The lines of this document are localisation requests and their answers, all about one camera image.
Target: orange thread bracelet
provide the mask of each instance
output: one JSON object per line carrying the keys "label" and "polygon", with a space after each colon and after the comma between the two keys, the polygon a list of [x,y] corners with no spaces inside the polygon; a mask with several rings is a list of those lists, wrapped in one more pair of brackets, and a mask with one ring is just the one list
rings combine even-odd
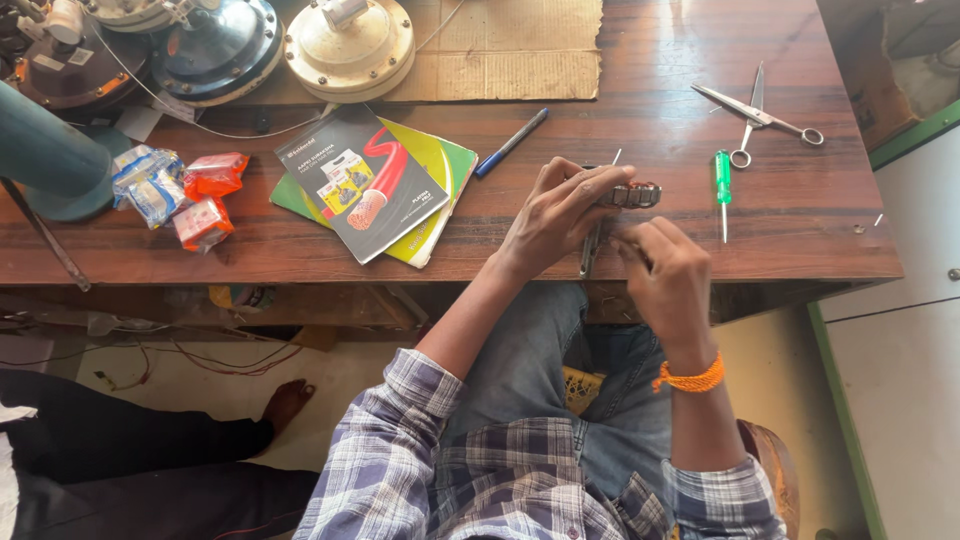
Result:
{"label": "orange thread bracelet", "polygon": [[654,393],[660,392],[660,384],[667,384],[684,392],[706,392],[720,383],[724,376],[723,357],[717,351],[717,358],[704,373],[693,377],[674,377],[670,375],[667,362],[660,365],[660,376],[654,379]]}

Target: bare foot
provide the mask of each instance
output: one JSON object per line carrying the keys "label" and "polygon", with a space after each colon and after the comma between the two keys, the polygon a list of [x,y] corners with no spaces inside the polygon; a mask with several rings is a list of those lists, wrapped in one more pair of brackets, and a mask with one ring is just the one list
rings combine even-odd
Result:
{"label": "bare foot", "polygon": [[274,396],[263,409],[263,419],[274,425],[274,440],[287,429],[290,421],[310,401],[317,387],[305,379],[291,380],[277,387]]}

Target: man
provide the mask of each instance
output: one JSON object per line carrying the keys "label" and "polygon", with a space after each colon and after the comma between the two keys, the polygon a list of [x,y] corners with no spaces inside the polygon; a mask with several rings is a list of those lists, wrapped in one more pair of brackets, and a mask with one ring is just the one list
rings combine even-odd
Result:
{"label": "man", "polygon": [[258,422],[217,422],[0,369],[0,539],[256,540],[288,531],[317,473],[236,461],[266,450],[314,389],[292,380]]}
{"label": "man", "polygon": [[635,173],[542,168],[476,279],[350,405],[294,538],[659,539],[674,519],[691,540],[784,537],[721,381],[709,255],[667,220],[615,234],[649,326],[608,336],[599,397],[564,409],[587,298],[524,285],[617,212],[593,201]]}

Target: man's left hand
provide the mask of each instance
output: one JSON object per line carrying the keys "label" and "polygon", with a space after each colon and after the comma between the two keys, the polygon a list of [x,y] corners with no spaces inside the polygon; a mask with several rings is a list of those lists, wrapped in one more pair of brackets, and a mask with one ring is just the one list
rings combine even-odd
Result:
{"label": "man's left hand", "polygon": [[537,177],[520,214],[494,256],[511,279],[528,282],[583,245],[601,219],[620,209],[593,203],[636,174],[631,166],[606,165],[585,170],[563,158],[553,158]]}

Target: green screwdriver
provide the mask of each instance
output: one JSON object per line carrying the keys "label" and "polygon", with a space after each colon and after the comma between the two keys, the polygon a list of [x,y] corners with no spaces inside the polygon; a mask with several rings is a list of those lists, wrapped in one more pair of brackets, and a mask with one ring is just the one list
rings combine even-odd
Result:
{"label": "green screwdriver", "polygon": [[713,155],[713,179],[717,182],[717,202],[723,209],[723,243],[727,243],[727,203],[730,202],[730,154],[720,150]]}

